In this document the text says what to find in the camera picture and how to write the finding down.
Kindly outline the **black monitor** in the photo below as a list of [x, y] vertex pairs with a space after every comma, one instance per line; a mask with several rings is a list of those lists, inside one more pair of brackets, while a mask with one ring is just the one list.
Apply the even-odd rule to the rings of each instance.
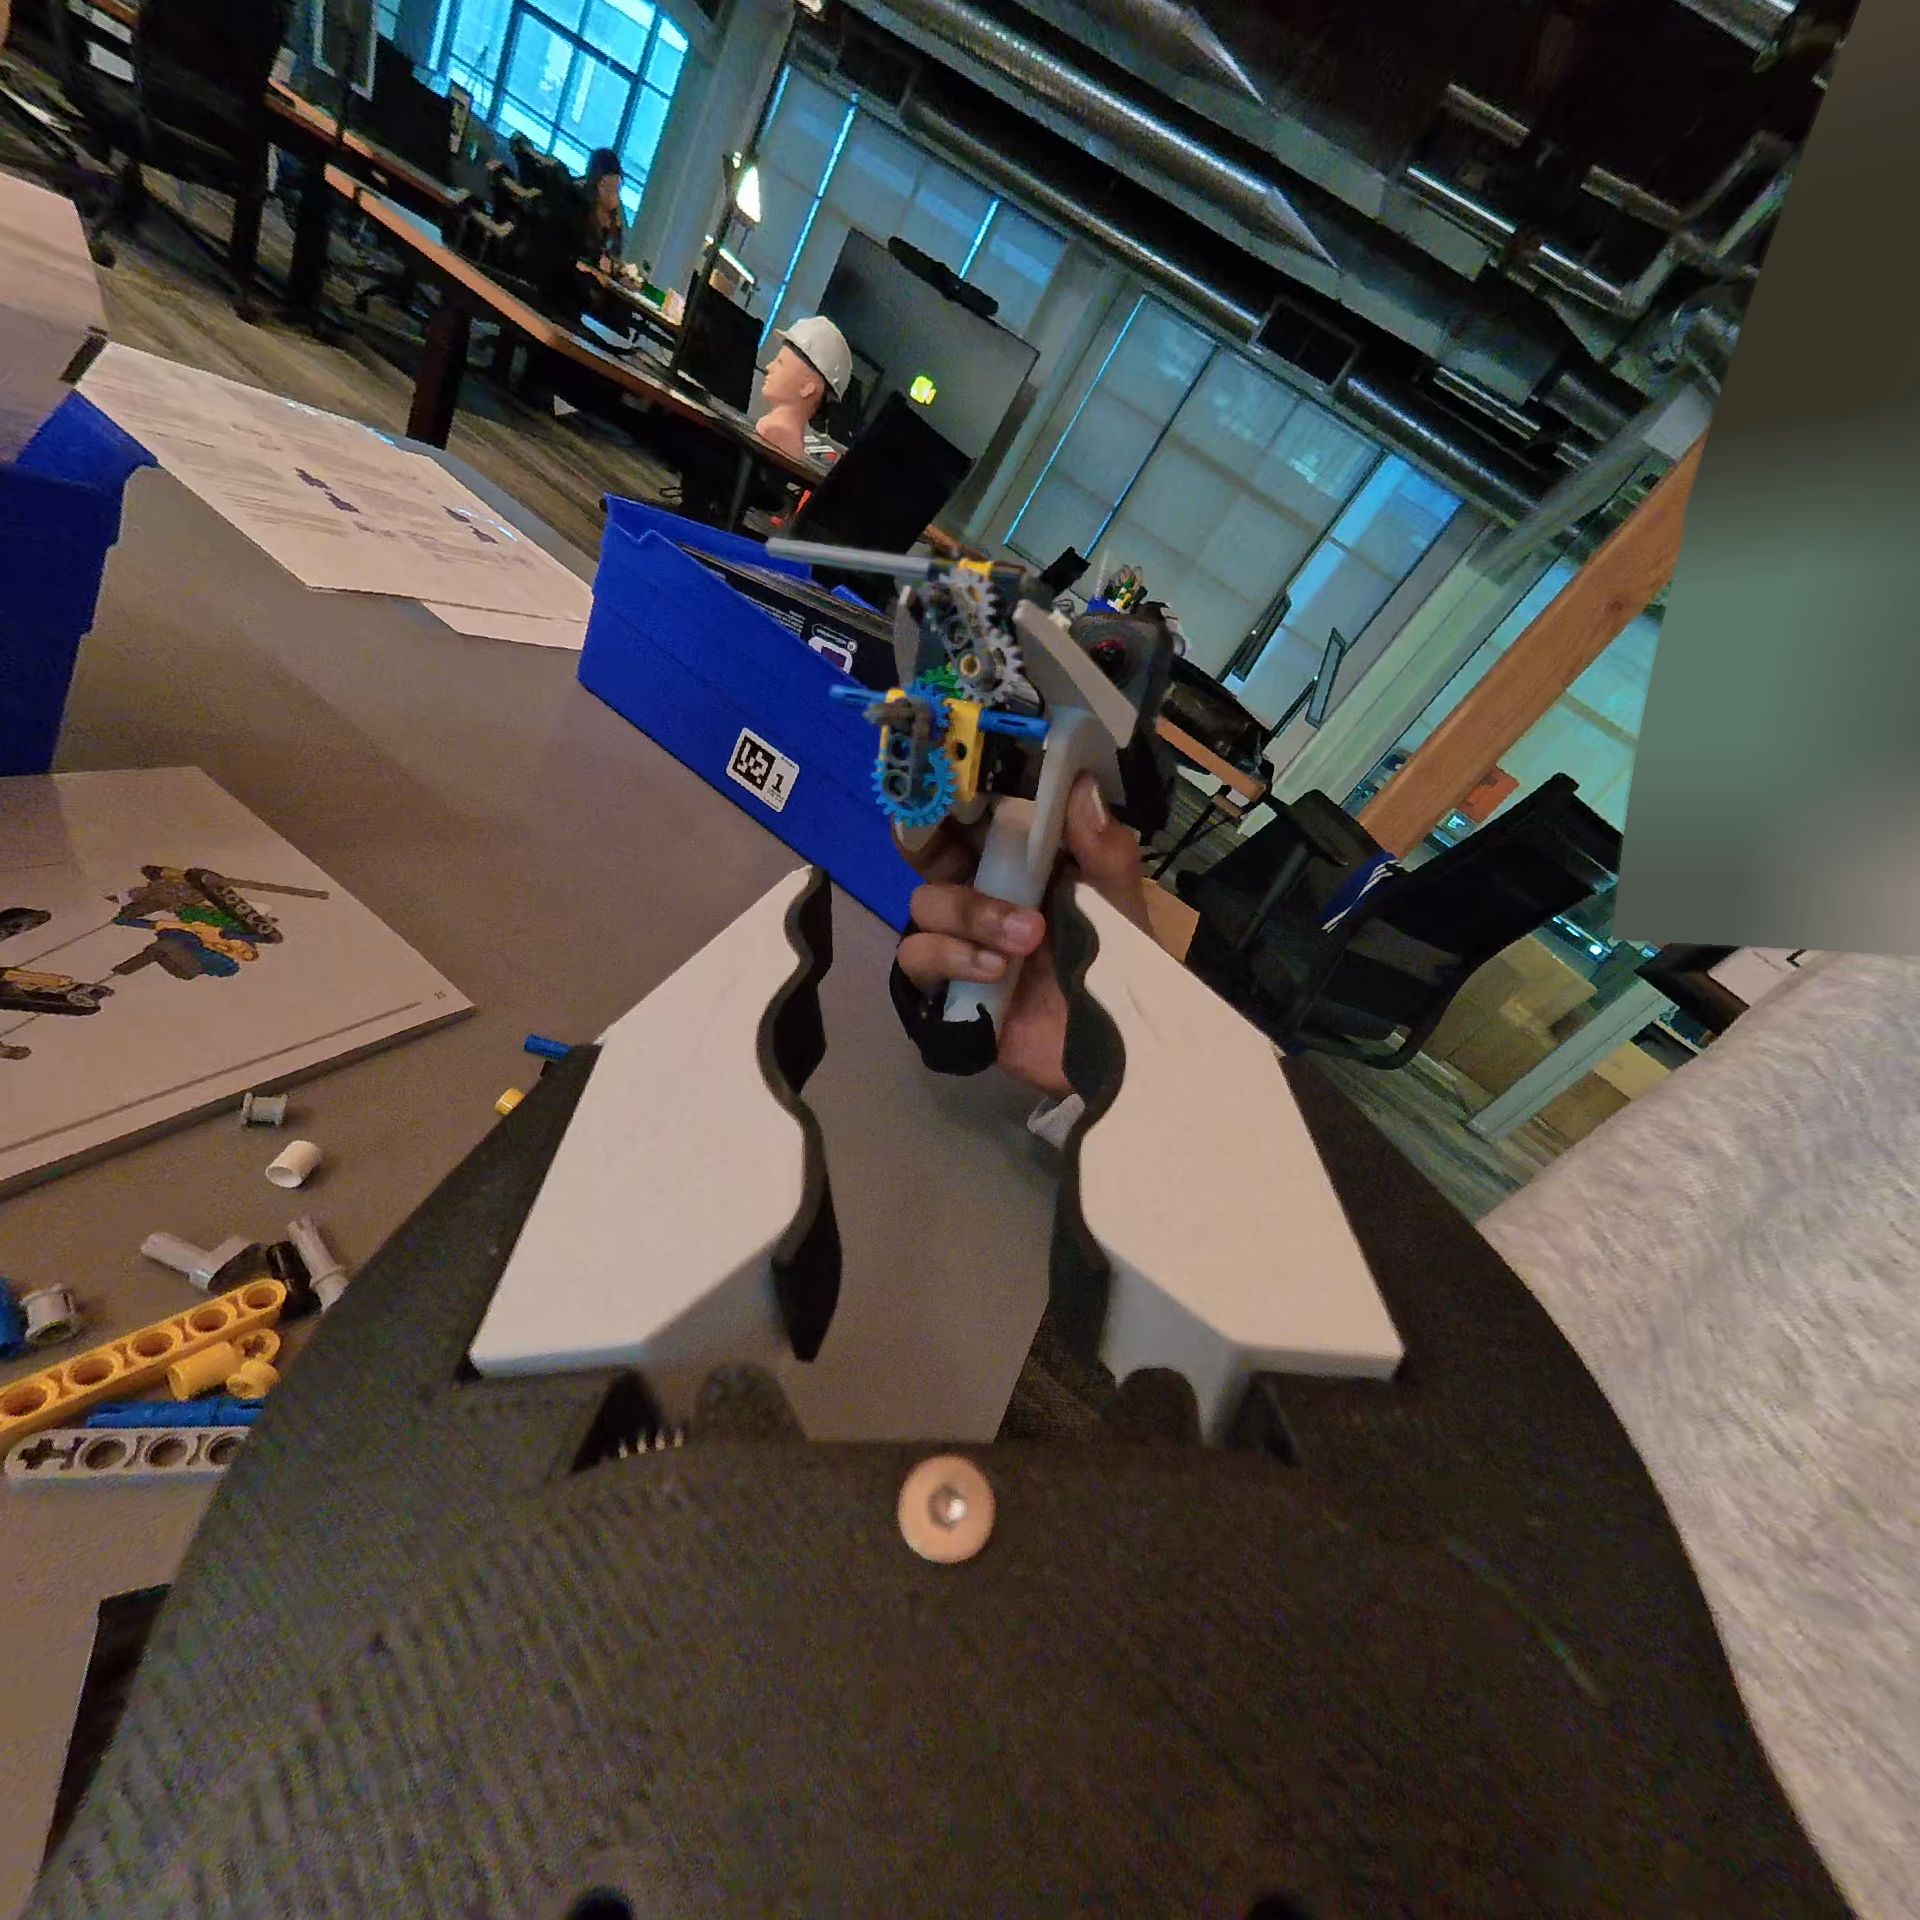
[[972, 470], [972, 459], [892, 390], [852, 448], [798, 507], [783, 539], [903, 555]]

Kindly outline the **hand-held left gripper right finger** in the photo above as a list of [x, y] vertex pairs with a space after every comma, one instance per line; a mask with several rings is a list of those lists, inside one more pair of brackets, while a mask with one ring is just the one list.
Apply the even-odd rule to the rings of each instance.
[[1224, 1441], [1262, 1376], [1388, 1381], [1402, 1339], [1276, 1045], [1086, 884], [1048, 912], [1084, 1109], [1048, 1320], [1118, 1382], [1172, 1374]]

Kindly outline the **open lego instruction booklet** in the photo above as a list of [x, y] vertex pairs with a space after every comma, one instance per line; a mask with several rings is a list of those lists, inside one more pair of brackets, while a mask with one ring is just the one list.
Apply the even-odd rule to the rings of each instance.
[[1, 1185], [472, 1003], [198, 768], [1, 781]]

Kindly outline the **person's right hand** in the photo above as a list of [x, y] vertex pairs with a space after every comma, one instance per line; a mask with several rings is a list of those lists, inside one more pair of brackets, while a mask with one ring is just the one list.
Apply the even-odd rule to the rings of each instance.
[[[896, 948], [889, 995], [925, 1064], [982, 1071], [990, 1061], [1042, 1100], [1072, 1092], [1065, 1073], [1069, 1005], [1053, 966], [1050, 934], [1036, 905], [974, 887], [981, 830], [942, 822], [905, 860], [921, 876]], [[1125, 919], [1149, 929], [1149, 887], [1135, 832], [1114, 819], [1096, 780], [1080, 775], [1062, 821], [1057, 880], [1080, 880]], [[997, 1052], [944, 1019], [951, 984], [1010, 981], [993, 1021]]]

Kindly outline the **lego gear assembly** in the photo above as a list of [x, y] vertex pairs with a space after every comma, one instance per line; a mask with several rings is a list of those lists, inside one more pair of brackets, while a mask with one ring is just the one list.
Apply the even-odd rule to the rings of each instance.
[[898, 827], [927, 830], [959, 813], [974, 819], [992, 795], [992, 737], [1038, 747], [1048, 731], [1047, 709], [1021, 672], [1014, 613], [1031, 582], [1023, 566], [953, 555], [886, 555], [838, 543], [770, 539], [778, 559], [855, 573], [878, 573], [901, 588], [942, 588], [942, 613], [927, 636], [944, 662], [914, 691], [936, 691], [936, 710], [896, 696], [896, 688], [829, 686], [829, 696], [858, 710], [874, 728], [870, 785], [880, 812]]

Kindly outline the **stack of cardboard boxes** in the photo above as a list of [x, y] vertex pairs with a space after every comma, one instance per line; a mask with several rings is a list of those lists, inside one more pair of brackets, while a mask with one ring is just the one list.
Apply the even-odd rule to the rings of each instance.
[[[1572, 1040], [1626, 987], [1638, 984], [1644, 953], [1617, 947], [1580, 965], [1567, 948], [1533, 933], [1505, 947], [1458, 992], [1424, 1045], [1424, 1057], [1447, 1069], [1473, 1113], [1510, 1089], [1525, 1071]], [[1537, 1120], [1575, 1140], [1654, 1089], [1686, 1063], [1660, 1028], [1609, 1052], [1570, 1089], [1548, 1102]]]

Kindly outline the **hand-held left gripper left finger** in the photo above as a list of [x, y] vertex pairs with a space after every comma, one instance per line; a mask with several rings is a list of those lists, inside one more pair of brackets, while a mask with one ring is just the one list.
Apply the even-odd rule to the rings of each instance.
[[608, 1027], [471, 1339], [480, 1376], [817, 1358], [842, 1253], [801, 1092], [829, 965], [832, 883], [801, 867]]

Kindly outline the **black office chair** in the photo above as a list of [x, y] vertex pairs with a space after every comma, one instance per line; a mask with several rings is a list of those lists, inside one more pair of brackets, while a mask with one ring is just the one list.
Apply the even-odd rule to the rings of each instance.
[[1391, 1071], [1471, 973], [1605, 891], [1620, 851], [1570, 775], [1415, 867], [1311, 791], [1177, 880], [1198, 917], [1185, 966], [1281, 1054]]

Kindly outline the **scattered small lego pieces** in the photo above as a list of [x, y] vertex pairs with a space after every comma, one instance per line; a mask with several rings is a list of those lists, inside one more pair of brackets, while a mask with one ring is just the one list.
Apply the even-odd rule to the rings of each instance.
[[261, 1260], [309, 1216], [357, 1275], [504, 1120], [498, 1100], [551, 1064], [525, 1040], [561, 1046], [586, 1036], [554, 1017], [503, 1028], [469, 1019], [289, 1087], [281, 1125], [217, 1111], [122, 1144], [5, 1197], [5, 1279], [17, 1297], [70, 1297], [82, 1333], [55, 1351], [74, 1352], [205, 1302], [181, 1267], [146, 1254], [153, 1236], [189, 1263], [244, 1249]]

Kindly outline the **blue plastic bin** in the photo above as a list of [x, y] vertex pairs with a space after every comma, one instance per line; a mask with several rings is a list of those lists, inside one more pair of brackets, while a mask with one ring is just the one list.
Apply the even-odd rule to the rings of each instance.
[[884, 623], [762, 543], [610, 496], [578, 680], [905, 929], [918, 876], [878, 801]]
[[80, 645], [121, 537], [135, 470], [154, 459], [68, 393], [1, 467], [1, 775], [52, 768]]

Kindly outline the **white printed paper sheets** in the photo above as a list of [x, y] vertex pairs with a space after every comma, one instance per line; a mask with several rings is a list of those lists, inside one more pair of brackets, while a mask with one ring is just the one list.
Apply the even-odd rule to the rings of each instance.
[[80, 393], [312, 591], [581, 653], [592, 589], [447, 468], [374, 430], [110, 345]]

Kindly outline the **white cardboard box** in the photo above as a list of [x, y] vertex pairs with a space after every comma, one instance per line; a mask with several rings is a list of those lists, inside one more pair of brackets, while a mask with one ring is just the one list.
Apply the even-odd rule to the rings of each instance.
[[106, 340], [104, 304], [70, 198], [1, 176], [1, 461], [46, 424]]

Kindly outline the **cluttered wooden desk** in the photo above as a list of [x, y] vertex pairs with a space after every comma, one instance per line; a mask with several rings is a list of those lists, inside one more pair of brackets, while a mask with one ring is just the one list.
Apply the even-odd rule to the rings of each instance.
[[1215, 780], [1223, 795], [1234, 795], [1234, 799], [1226, 799], [1226, 808], [1244, 813], [1265, 799], [1269, 781], [1263, 776], [1252, 775], [1212, 751], [1209, 744], [1177, 727], [1162, 712], [1157, 717], [1157, 736], [1158, 743], [1169, 747], [1184, 764], [1196, 768], [1200, 775]]

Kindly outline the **mannequin head with hard hat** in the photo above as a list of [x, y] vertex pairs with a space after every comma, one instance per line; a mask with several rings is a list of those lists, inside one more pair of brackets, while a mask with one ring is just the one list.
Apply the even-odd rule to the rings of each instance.
[[773, 356], [759, 376], [757, 438], [801, 457], [810, 421], [826, 400], [845, 396], [849, 372], [847, 340], [829, 317], [813, 315], [778, 326]]

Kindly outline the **long yellow lego beam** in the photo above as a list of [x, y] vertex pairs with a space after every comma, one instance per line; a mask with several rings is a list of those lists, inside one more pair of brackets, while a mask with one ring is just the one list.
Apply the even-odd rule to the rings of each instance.
[[1, 1449], [80, 1425], [90, 1409], [149, 1388], [162, 1385], [173, 1400], [226, 1388], [244, 1361], [268, 1359], [261, 1341], [287, 1297], [282, 1281], [254, 1279], [14, 1381], [1, 1393]]

